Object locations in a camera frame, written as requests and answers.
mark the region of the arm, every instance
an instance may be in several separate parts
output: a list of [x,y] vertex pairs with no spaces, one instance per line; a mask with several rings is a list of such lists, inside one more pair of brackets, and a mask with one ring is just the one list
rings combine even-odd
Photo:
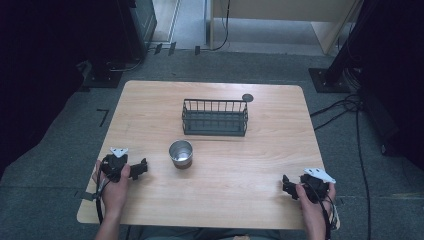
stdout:
[[[97,169],[100,167],[100,161],[96,162],[96,171],[93,173],[93,180],[97,180]],[[122,211],[127,201],[128,177],[130,175],[130,166],[125,164],[121,171],[119,182],[109,182],[103,191],[102,200],[105,205],[105,216],[100,225],[96,239],[118,239],[119,224],[121,222]]]
[[[314,204],[311,201],[309,201],[308,197],[306,196],[305,189],[302,187],[302,185],[297,184],[296,185],[296,192],[299,196],[300,205],[302,209],[303,214],[303,221],[305,223],[306,227],[306,234],[308,236],[309,240],[323,240],[325,239],[325,221],[323,217],[323,212],[321,205],[319,203]],[[329,192],[328,197],[333,200],[336,197],[336,189],[334,187],[333,183],[330,183],[329,185]],[[328,216],[330,216],[331,212],[331,205],[327,201],[323,201],[324,207],[328,212]]]

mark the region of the stainless steel cup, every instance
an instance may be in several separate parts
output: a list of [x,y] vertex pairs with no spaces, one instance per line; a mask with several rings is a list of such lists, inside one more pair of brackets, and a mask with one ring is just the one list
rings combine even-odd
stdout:
[[189,168],[193,162],[193,147],[189,141],[177,140],[169,147],[169,156],[176,168]]

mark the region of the forearm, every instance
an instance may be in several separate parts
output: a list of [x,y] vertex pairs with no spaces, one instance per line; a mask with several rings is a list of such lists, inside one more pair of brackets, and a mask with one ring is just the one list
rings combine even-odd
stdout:
[[121,214],[106,214],[96,235],[96,240],[117,240]]

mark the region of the black wire basket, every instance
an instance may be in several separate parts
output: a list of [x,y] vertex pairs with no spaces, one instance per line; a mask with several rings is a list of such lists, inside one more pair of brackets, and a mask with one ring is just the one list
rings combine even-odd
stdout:
[[185,135],[245,136],[247,102],[243,100],[184,99]]

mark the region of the hand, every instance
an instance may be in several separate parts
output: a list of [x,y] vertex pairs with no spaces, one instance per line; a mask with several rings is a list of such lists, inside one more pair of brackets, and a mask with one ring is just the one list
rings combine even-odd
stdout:
[[[319,203],[312,203],[308,196],[306,196],[305,189],[302,185],[296,184],[296,192],[299,196],[300,205],[303,214],[303,221],[306,227],[306,234],[309,240],[323,240],[325,239],[326,225],[324,216],[322,214],[322,208]],[[328,198],[333,202],[336,198],[336,189],[333,183],[329,184]],[[325,210],[328,216],[331,214],[331,204],[328,201],[323,201]]]
[[[101,161],[97,160],[96,162],[96,171],[93,173],[91,178],[94,180],[94,182],[97,183],[97,173],[99,171],[99,167],[101,165]],[[125,206],[125,203],[127,201],[127,192],[128,192],[128,177],[130,175],[131,168],[128,164],[125,164],[125,166],[122,168],[121,171],[121,179],[119,182],[109,182],[102,194],[102,200],[105,205],[105,218],[108,216],[112,217],[121,217],[122,210]],[[106,178],[104,173],[102,172],[100,175],[100,182],[103,181],[103,179]]]

